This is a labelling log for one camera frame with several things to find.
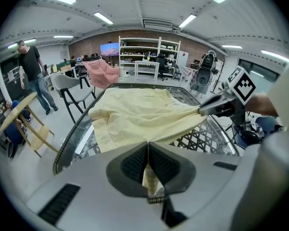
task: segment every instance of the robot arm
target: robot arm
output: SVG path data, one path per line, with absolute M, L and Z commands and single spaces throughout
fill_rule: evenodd
M 222 89 L 202 103 L 198 112 L 203 116 L 228 116 L 235 125 L 243 124 L 245 105 L 256 90 L 249 74 L 237 66 L 227 81 L 222 83 Z

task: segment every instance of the glass tabletop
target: glass tabletop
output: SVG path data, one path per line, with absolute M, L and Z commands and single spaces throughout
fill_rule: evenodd
M 167 89 L 170 94 L 182 103 L 188 105 L 199 105 L 199 102 L 184 88 L 161 86 L 154 84 L 119 83 L 113 84 L 109 88 L 150 88 Z M 100 153 L 98 143 L 94 134 L 92 119 L 88 115 L 89 109 L 101 99 L 104 91 L 93 101 L 93 103 L 81 115 L 73 126 L 53 164 L 53 173 L 57 174 L 68 166 L 87 156 Z M 236 155 L 239 153 L 230 141 L 226 132 L 209 116 L 207 120 L 200 123 L 192 131 L 177 139 L 172 145 L 180 149 L 200 151 L 204 153 Z

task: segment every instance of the window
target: window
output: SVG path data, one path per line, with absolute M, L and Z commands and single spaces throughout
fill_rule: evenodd
M 258 64 L 254 64 L 245 60 L 240 59 L 239 60 L 239 66 L 243 67 L 249 74 L 252 72 L 259 74 L 260 76 L 263 76 L 263 78 L 271 81 L 271 82 L 275 82 L 278 77 L 279 74 L 265 68 L 262 67 Z
M 243 67 L 249 74 L 256 86 L 256 92 L 267 93 L 279 77 L 279 74 L 260 65 L 240 59 L 239 66 Z

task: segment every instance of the black t-shirt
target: black t-shirt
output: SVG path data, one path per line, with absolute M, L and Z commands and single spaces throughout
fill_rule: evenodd
M 26 54 L 21 54 L 19 57 L 19 65 L 23 67 L 24 72 L 28 76 L 28 81 L 35 80 L 40 71 L 39 52 L 35 46 L 30 46 L 29 51 Z
M 75 60 L 71 60 L 71 67 L 75 67 L 76 65 L 76 61 Z

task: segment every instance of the gray chair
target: gray chair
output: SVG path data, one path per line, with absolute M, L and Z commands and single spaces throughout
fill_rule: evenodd
M 82 80 L 85 80 L 86 84 L 87 84 L 87 88 L 82 88 Z M 82 92 L 77 92 L 77 95 L 72 96 L 71 92 L 70 92 L 70 88 L 77 86 L 78 84 L 80 84 L 80 89 L 82 89 Z M 68 77 L 66 75 L 55 75 L 53 77 L 53 85 L 55 85 L 57 92 L 59 93 L 59 96 L 61 98 L 64 99 L 64 103 L 66 104 L 67 110 L 69 112 L 69 115 L 71 116 L 72 120 L 74 123 L 75 120 L 72 116 L 71 110 L 69 108 L 69 106 L 71 104 L 74 104 L 81 113 L 83 113 L 83 110 L 80 108 L 80 106 L 78 105 L 80 102 L 83 102 L 83 107 L 86 109 L 86 103 L 85 100 L 87 99 L 87 97 L 89 97 L 90 94 L 92 94 L 92 96 L 94 98 L 96 98 L 95 96 L 95 87 L 91 87 L 88 83 L 88 80 L 86 79 L 86 77 L 80 77 L 80 78 L 71 78 Z

